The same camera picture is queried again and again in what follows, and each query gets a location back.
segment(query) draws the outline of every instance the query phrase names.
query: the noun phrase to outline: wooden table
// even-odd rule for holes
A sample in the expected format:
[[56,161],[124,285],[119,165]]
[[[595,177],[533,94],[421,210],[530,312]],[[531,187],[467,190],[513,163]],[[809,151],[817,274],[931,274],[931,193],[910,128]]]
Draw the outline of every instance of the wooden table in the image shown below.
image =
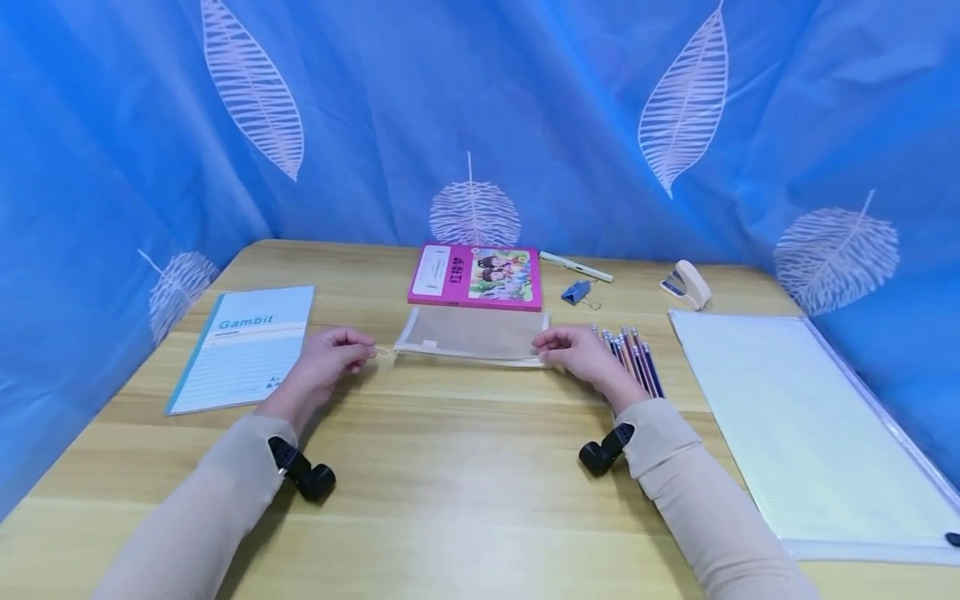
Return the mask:
[[[350,324],[390,345],[416,251],[260,242],[241,252],[127,386],[0,527],[0,597],[86,598],[148,514],[250,408],[167,418],[163,407],[222,292],[315,284],[310,327]],[[639,327],[666,395],[740,480],[657,287],[665,265],[590,260],[615,275],[571,307],[574,274],[543,266],[554,323]],[[768,276],[704,269],[713,311],[796,314]],[[400,356],[348,390],[306,455],[339,484],[320,507],[285,486],[247,538],[221,598],[698,598],[653,505],[622,463],[587,476],[577,451],[610,427],[555,372],[484,371]],[[825,598],[955,598],[960,569],[804,564]]]

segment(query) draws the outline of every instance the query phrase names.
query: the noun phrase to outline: beige long-sleeve top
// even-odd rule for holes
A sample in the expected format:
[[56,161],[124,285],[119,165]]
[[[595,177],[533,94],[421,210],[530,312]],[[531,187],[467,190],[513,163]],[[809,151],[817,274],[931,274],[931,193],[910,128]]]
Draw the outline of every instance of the beige long-sleeve top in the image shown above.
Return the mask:
[[[662,398],[635,404],[617,424],[635,428],[631,475],[656,503],[709,600],[810,600],[817,590],[787,556],[750,498]],[[94,600],[211,600],[240,540],[282,477],[267,441],[297,445],[282,420],[249,415],[134,532]]]

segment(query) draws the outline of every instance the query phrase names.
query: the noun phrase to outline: wrist device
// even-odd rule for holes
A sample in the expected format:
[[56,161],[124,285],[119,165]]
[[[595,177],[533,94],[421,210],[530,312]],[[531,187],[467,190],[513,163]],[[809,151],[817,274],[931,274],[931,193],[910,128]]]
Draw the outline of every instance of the wrist device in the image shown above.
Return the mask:
[[634,427],[629,423],[620,423],[600,444],[587,442],[580,448],[580,462],[594,477],[599,477],[610,470],[613,462],[623,453],[623,446],[629,444],[633,436]]
[[337,477],[333,474],[333,469],[327,465],[312,467],[303,453],[283,438],[273,436],[268,444],[280,474],[292,481],[306,500],[319,502],[337,485]]

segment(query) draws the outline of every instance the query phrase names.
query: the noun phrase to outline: mesh pouch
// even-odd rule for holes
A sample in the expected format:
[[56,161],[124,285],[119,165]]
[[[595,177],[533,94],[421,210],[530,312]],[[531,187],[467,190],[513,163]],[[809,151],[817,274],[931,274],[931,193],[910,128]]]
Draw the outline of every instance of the mesh pouch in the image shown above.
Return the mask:
[[394,348],[493,365],[542,367],[531,342],[549,326],[547,313],[417,306]]

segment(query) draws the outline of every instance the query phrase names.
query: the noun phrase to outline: hand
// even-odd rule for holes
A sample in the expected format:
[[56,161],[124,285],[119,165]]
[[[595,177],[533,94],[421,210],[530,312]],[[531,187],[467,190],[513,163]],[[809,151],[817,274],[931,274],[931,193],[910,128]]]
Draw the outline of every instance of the hand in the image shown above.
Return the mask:
[[345,372],[359,373],[376,356],[374,340],[350,327],[323,329],[311,335],[300,358],[284,379],[288,387],[305,394],[333,392]]
[[552,327],[534,338],[540,361],[569,371],[603,394],[619,415],[631,404],[650,399],[610,348],[587,327]]
[[286,420],[299,437],[313,413],[329,400],[345,372],[357,373],[376,356],[374,340],[349,327],[324,329],[307,339],[283,383],[256,414]]

